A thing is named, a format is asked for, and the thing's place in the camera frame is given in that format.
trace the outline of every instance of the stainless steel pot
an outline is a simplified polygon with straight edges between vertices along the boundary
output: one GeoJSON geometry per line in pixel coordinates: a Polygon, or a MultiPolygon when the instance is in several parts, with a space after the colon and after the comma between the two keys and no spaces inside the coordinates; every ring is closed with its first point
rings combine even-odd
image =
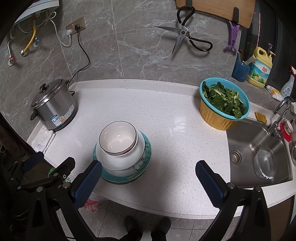
{"type": "Polygon", "coordinates": [[[63,79],[40,86],[32,100],[30,120],[38,116],[44,126],[53,131],[63,129],[75,116],[76,103],[63,79]]]}

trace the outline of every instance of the product label sticker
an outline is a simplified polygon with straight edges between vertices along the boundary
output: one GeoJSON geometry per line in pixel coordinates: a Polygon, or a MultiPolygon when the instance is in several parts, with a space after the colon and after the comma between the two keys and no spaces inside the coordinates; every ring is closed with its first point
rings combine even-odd
{"type": "Polygon", "coordinates": [[[60,120],[60,118],[57,115],[52,117],[51,120],[55,124],[56,127],[58,127],[59,125],[62,124],[62,121],[60,120]]]}
{"type": "Polygon", "coordinates": [[[250,71],[248,75],[254,80],[262,84],[265,84],[271,68],[269,68],[267,65],[263,64],[257,59],[251,62],[249,66],[250,66],[250,71]]]}
{"type": "Polygon", "coordinates": [[[69,117],[70,115],[73,113],[74,111],[74,106],[71,105],[70,109],[67,111],[66,114],[64,114],[63,116],[61,116],[61,121],[64,123],[69,117]]]}

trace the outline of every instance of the yellow flexible hose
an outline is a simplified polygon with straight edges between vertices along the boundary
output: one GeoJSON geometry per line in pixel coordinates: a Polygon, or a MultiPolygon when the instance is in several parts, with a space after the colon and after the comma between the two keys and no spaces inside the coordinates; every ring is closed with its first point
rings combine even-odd
{"type": "Polygon", "coordinates": [[[31,38],[30,42],[28,43],[28,45],[26,46],[26,48],[24,48],[24,52],[26,52],[28,50],[29,46],[33,43],[35,36],[36,36],[36,26],[34,25],[32,38],[31,38]]]}

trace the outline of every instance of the teal decorative plate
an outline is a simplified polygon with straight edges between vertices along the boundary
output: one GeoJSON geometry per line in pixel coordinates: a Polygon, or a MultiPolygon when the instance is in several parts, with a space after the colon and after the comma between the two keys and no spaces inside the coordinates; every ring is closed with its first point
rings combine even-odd
{"type": "MultiPolygon", "coordinates": [[[[145,149],[140,159],[128,169],[121,171],[112,171],[103,167],[102,178],[113,184],[127,184],[138,179],[146,170],[151,159],[151,145],[148,138],[141,132],[145,140],[145,149]]],[[[98,160],[96,157],[96,146],[93,151],[93,160],[98,160]]]]}

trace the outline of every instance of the chrome faucet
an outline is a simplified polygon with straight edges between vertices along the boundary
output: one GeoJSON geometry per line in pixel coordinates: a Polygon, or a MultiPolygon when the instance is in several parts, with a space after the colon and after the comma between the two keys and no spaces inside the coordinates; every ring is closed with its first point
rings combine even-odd
{"type": "Polygon", "coordinates": [[[275,108],[274,110],[274,114],[276,115],[279,110],[285,105],[287,104],[287,107],[285,109],[285,111],[280,115],[280,117],[272,123],[272,125],[267,129],[267,132],[270,134],[270,135],[274,135],[275,137],[277,138],[280,138],[280,132],[278,130],[278,127],[279,127],[279,124],[281,123],[282,119],[284,118],[285,114],[287,113],[287,111],[290,109],[290,106],[291,106],[291,102],[292,102],[292,99],[290,96],[286,96],[285,98],[283,98],[283,100],[278,104],[278,106],[275,108]]]}

